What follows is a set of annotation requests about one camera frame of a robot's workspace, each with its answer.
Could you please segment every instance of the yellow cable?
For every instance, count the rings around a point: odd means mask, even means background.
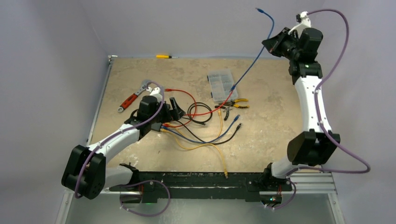
[[[219,134],[217,135],[216,138],[218,138],[221,135],[221,132],[223,131],[223,119],[221,117],[221,110],[217,110],[217,111],[219,112],[219,118],[220,118],[220,132],[219,132]],[[183,132],[179,131],[178,128],[175,128],[175,129],[176,129],[177,132],[179,132],[179,134],[181,134],[182,136],[188,138],[187,136],[185,136],[185,134],[183,134]]]
[[[165,129],[161,129],[161,131],[171,134],[171,135],[175,138],[177,144],[178,144],[181,148],[186,149],[186,150],[194,150],[194,149],[199,148],[199,147],[202,147],[202,146],[213,146],[213,147],[215,147],[215,148],[217,149],[217,151],[220,153],[221,160],[222,160],[222,162],[223,162],[224,175],[226,176],[226,178],[228,178],[228,172],[227,172],[227,168],[226,168],[226,160],[224,159],[224,155],[223,155],[223,153],[221,152],[221,150],[219,149],[219,147],[215,146],[214,144],[205,143],[205,144],[202,144],[202,145],[199,145],[199,146],[196,146],[196,147],[187,148],[187,147],[182,146],[182,144],[180,144],[179,140],[177,139],[177,137],[176,137],[176,135],[175,135],[174,133],[169,132],[168,130],[165,130]]]
[[[220,132],[219,132],[219,134],[217,135],[216,138],[218,138],[220,136],[220,134],[221,134],[221,131],[223,131],[223,119],[221,118],[221,110],[219,109],[217,111],[219,112],[219,118],[220,118]]]

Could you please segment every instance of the marble-patterned surface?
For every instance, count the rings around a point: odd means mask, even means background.
[[[101,140],[120,127],[138,107],[139,99],[148,92],[143,93],[123,113],[117,112],[119,105],[139,88],[142,80],[151,79],[165,88],[188,91],[197,101],[214,107],[206,79],[207,72],[229,68],[236,81],[251,62],[251,59],[117,58],[105,90],[92,142]],[[248,98],[250,108],[232,109],[230,118],[224,122],[223,130],[237,114],[241,115],[236,124],[242,123],[242,128],[231,141],[219,145],[229,172],[263,171],[268,163],[286,155],[288,142],[300,133],[300,106],[288,67],[285,60],[258,60],[238,85],[239,97]],[[175,97],[184,110],[192,103],[191,98],[181,92],[166,92],[165,100],[169,100],[169,97]],[[189,127],[202,139],[212,140],[219,132],[218,114],[214,113],[206,126],[191,123]],[[231,136],[235,128],[236,125],[224,139]],[[193,146],[184,140],[181,142],[187,147]],[[130,145],[114,157],[108,166],[129,162],[145,171],[223,171],[220,155],[215,148],[207,146],[185,151],[167,133],[150,132],[140,142]]]

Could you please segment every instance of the red cable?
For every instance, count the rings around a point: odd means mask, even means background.
[[[189,115],[190,115],[190,116],[201,116],[201,115],[207,115],[207,114],[209,114],[209,113],[213,113],[213,112],[215,112],[216,110],[220,109],[222,106],[224,106],[224,104],[226,104],[226,102],[229,100],[229,98],[231,97],[231,94],[232,94],[233,92],[234,92],[234,90],[231,90],[230,95],[228,95],[227,99],[224,100],[224,102],[223,102],[218,108],[215,108],[214,110],[209,111],[209,112],[206,112],[206,113],[186,114],[185,116],[189,116]]]
[[[165,89],[165,92],[170,92],[170,91],[184,92],[184,93],[188,94],[188,95],[192,98],[192,100],[194,100],[195,110],[194,110],[194,114],[191,115],[191,116],[192,116],[191,118],[194,118],[195,113],[197,113],[197,102],[195,101],[195,98],[194,98],[189,92],[184,91],[184,90],[178,90],[178,89]],[[190,123],[190,122],[191,122],[191,119],[188,120],[184,125],[187,125],[187,124]],[[165,127],[182,127],[183,125],[172,126],[172,125],[164,124],[164,126],[165,126]]]
[[[179,92],[187,93],[187,94],[194,100],[194,105],[195,105],[194,113],[193,113],[193,114],[185,114],[185,116],[191,116],[191,118],[194,118],[195,116],[207,115],[207,114],[209,114],[209,113],[213,113],[213,112],[215,112],[216,110],[220,109],[220,108],[221,108],[222,106],[224,106],[224,104],[226,104],[226,102],[229,100],[229,98],[231,97],[231,95],[232,95],[232,93],[233,93],[234,90],[231,90],[231,91],[230,91],[230,94],[228,95],[227,99],[224,100],[224,102],[223,102],[218,108],[215,108],[215,109],[212,110],[212,111],[208,111],[208,112],[205,112],[205,113],[199,113],[199,114],[196,114],[196,113],[197,113],[197,102],[195,101],[195,98],[194,98],[190,93],[188,93],[188,92],[186,92],[186,91],[184,91],[184,90],[165,89],[165,92],[169,92],[169,91],[179,91]],[[167,125],[167,124],[164,124],[164,126],[166,126],[166,127],[182,127],[182,125],[171,126],[171,125]]]

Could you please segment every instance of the grey wall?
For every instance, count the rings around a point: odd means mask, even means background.
[[[106,73],[78,0],[0,3],[1,223],[54,223]]]
[[[327,0],[324,7],[341,10],[350,23],[350,41],[334,76],[324,85],[326,113],[341,143],[365,158],[372,171],[364,175],[334,174],[347,223],[395,223],[396,194],[396,32],[394,1]],[[327,74],[345,39],[342,19],[317,14],[323,31],[318,60]],[[364,169],[338,150],[328,167]]]
[[[256,56],[295,14],[325,0],[81,0],[105,50],[119,56]]]

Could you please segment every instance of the pliers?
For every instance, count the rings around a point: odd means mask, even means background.
[[[248,99],[236,99],[236,100],[231,100],[230,102],[226,102],[225,104],[224,104],[224,106],[233,106],[233,107],[236,107],[236,108],[240,108],[240,109],[246,109],[246,108],[249,108],[249,105],[246,105],[246,106],[240,106],[240,105],[238,105],[238,104],[236,104],[236,103],[238,103],[238,102],[248,102],[249,100]]]
[[[225,111],[226,111],[226,116],[224,117],[224,120],[227,120],[228,115],[230,114],[230,110],[232,109],[231,108],[232,106],[236,107],[236,108],[240,108],[240,109],[249,108],[249,105],[240,106],[240,105],[236,104],[238,102],[248,102],[248,101],[249,101],[248,99],[236,99],[236,100],[231,100],[230,102],[226,102],[224,104],[224,106],[221,106],[221,109],[225,109]],[[214,108],[218,108],[218,107],[220,107],[220,105],[222,105],[222,103],[220,103],[218,106],[214,106]]]
[[[224,109],[224,112],[226,112],[226,116],[224,117],[224,120],[227,120],[228,119],[228,115],[230,115],[230,110],[232,108],[230,108],[229,106],[228,107],[221,106],[220,108]]]

